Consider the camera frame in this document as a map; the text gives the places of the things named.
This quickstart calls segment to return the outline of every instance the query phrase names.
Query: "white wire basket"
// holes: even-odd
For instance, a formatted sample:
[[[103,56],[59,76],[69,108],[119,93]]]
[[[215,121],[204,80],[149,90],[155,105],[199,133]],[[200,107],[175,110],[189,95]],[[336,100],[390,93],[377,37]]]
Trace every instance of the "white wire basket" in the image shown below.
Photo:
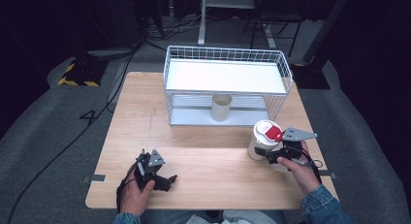
[[[169,46],[164,87],[171,125],[254,126],[275,120],[293,85],[282,51]],[[211,118],[212,96],[230,94],[224,121]]]

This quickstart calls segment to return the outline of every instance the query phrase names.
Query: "white cup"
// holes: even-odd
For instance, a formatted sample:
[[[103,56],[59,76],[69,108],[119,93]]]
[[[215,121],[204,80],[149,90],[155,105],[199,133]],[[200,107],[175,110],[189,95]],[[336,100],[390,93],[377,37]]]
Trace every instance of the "white cup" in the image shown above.
[[[215,94],[212,96],[211,117],[215,121],[224,121],[229,116],[230,106],[233,101],[231,95]]]
[[[270,126],[276,126],[282,132],[281,127],[272,120],[260,120],[254,125],[251,141],[248,146],[248,155],[254,160],[264,160],[266,157],[256,153],[255,147],[264,149],[265,151],[272,151],[275,149],[279,142],[271,140],[265,136],[265,130],[268,130]]]

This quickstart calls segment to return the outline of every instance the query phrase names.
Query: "human hand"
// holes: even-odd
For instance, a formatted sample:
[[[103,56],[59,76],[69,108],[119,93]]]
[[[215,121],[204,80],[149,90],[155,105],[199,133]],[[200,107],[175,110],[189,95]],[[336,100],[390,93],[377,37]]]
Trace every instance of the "human hand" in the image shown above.
[[[155,181],[149,181],[144,190],[141,191],[134,178],[134,170],[130,173],[127,181],[130,182],[126,182],[123,189],[120,212],[134,213],[137,216],[141,216],[145,211],[148,197],[154,189]]]
[[[301,141],[301,145],[302,148],[308,152],[306,142]],[[305,162],[307,161],[307,158],[305,156],[302,156],[300,160]],[[299,185],[304,196],[320,186],[320,182],[318,181],[311,167],[302,166],[283,157],[278,157],[277,162],[282,166],[288,168],[293,173],[293,176],[296,179],[297,184]]]

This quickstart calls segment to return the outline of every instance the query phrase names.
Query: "chair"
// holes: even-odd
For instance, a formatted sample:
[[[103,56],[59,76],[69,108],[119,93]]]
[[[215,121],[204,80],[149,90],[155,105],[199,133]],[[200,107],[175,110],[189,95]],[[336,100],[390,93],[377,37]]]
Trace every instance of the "chair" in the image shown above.
[[[257,23],[262,23],[265,28],[269,28],[271,24],[281,24],[283,26],[277,34],[268,36],[268,38],[292,39],[293,42],[291,43],[290,51],[288,53],[288,56],[290,57],[303,20],[301,13],[302,6],[304,5],[304,0],[254,0],[254,11],[252,18],[248,19],[244,29],[242,30],[244,33],[250,21],[252,19],[254,20],[250,48],[253,48],[254,45]],[[294,36],[281,36],[281,33],[289,23],[297,24]]]

